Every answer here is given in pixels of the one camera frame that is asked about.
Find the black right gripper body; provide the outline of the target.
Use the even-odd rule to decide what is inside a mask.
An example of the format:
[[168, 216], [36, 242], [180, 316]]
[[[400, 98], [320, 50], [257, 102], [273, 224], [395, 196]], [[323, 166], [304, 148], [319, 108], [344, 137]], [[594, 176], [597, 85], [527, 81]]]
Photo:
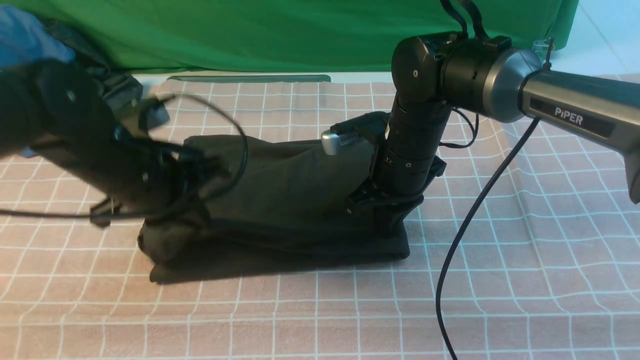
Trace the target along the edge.
[[372, 217], [378, 234], [390, 236], [425, 200], [425, 190], [441, 177], [446, 162], [434, 155], [410, 161], [390, 150], [376, 150], [367, 178], [347, 197], [350, 215]]

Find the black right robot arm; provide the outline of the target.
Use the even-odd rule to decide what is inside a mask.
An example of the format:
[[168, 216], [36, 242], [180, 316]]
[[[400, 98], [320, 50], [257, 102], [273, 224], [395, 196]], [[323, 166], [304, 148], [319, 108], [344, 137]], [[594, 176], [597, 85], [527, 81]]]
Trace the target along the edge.
[[347, 198], [390, 233], [443, 173], [435, 154], [453, 109], [501, 123], [539, 119], [624, 159], [631, 202], [639, 202], [639, 85], [551, 70], [530, 49], [462, 32], [406, 38], [391, 57], [396, 89], [386, 130], [359, 128], [375, 149], [369, 176]]

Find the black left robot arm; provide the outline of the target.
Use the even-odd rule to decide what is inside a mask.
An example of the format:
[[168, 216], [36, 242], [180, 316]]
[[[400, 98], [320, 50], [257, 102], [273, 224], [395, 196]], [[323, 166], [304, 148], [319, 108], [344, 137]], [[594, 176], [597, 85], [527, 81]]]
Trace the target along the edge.
[[1, 71], [1, 155], [30, 148], [42, 158], [105, 194], [82, 213], [2, 209], [2, 215], [112, 221], [166, 219], [197, 209], [229, 192], [247, 164], [247, 139], [232, 174], [219, 156], [152, 139], [146, 114], [176, 95], [152, 96], [112, 110], [86, 72], [57, 60], [40, 60]]

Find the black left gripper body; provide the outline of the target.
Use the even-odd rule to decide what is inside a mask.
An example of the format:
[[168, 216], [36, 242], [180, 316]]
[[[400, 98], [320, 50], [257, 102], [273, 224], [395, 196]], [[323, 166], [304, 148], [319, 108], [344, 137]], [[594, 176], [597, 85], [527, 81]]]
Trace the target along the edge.
[[196, 207], [208, 180], [225, 183], [214, 198], [233, 188], [233, 176], [219, 156], [192, 146], [159, 140], [115, 140], [89, 164], [89, 184], [105, 194], [91, 207], [89, 221], [106, 228], [112, 221], [164, 219]]

